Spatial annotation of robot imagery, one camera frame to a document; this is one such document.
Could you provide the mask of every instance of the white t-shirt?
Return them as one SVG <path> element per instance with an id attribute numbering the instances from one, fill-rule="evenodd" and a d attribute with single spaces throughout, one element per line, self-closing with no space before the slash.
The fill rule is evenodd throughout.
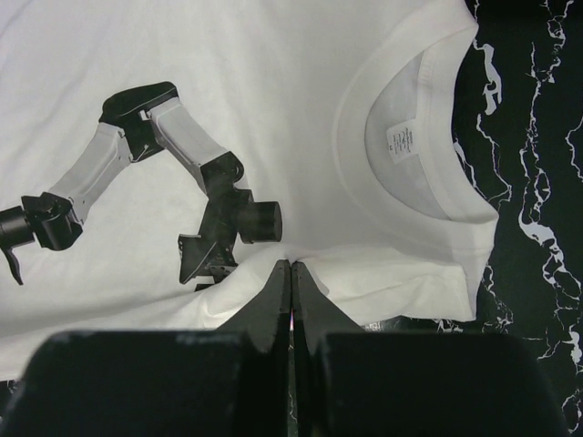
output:
<path id="1" fill-rule="evenodd" d="M 206 198 L 168 152 L 130 166 L 72 248 L 15 250 L 25 286 L 0 264 L 0 380 L 60 330 L 215 328 L 282 258 L 359 323 L 475 317 L 497 214 L 450 134 L 476 33 L 463 0 L 12 1 L 0 17 L 0 209 L 66 173 L 106 98 L 168 80 L 284 224 L 192 293 L 177 239 Z"/>

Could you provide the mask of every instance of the white fabric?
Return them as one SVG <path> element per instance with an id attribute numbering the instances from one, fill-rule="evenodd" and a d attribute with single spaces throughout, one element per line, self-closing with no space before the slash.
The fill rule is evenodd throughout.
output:
<path id="1" fill-rule="evenodd" d="M 206 198 L 167 152 L 130 166 L 71 249 L 15 250 L 24 287 L 0 268 L 0 380 L 60 330 L 215 328 L 281 258 L 303 259 L 358 323 L 474 318 L 497 215 L 449 134 L 476 32 L 463 0 L 4 1 L 0 16 L 0 209 L 65 174 L 107 97 L 169 80 L 284 220 L 282 244 L 239 241 L 235 272 L 194 294 L 194 282 L 178 284 L 177 236 L 196 232 Z M 416 58 L 405 82 L 419 155 L 398 165 L 419 159 L 423 196 L 444 217 L 416 209 L 414 190 L 385 190 L 366 152 L 375 101 Z"/>

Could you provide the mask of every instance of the black marble surface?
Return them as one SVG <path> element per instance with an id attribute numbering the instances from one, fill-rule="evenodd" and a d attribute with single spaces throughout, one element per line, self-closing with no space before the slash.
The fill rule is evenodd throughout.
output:
<path id="1" fill-rule="evenodd" d="M 583 0 L 467 0 L 480 30 L 457 79 L 456 150 L 498 210 L 478 320 L 397 318 L 369 330 L 524 339 L 583 436 Z M 13 382 L 0 383 L 0 411 Z"/>

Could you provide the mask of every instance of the white label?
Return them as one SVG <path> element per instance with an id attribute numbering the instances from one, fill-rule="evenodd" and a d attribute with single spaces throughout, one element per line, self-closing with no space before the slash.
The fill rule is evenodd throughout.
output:
<path id="1" fill-rule="evenodd" d="M 404 121 L 386 130 L 389 155 L 395 164 L 417 155 L 415 146 L 415 120 Z"/>

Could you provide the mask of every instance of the robotic arm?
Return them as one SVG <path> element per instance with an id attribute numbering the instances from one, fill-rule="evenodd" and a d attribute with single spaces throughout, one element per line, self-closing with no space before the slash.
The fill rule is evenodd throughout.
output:
<path id="1" fill-rule="evenodd" d="M 170 82 L 131 88 L 103 105 L 97 132 L 75 165 L 40 197 L 22 197 L 22 207 L 0 211 L 0 249 L 22 285 L 12 249 L 38 239 L 43 248 L 64 250 L 83 230 L 89 210 L 127 166 L 167 149 L 194 177 L 209 202 L 199 234 L 179 236 L 180 283 L 197 276 L 220 282 L 237 263 L 239 234 L 244 243 L 280 241 L 278 202 L 255 202 L 235 187 L 243 165 L 219 146 L 180 103 Z"/>

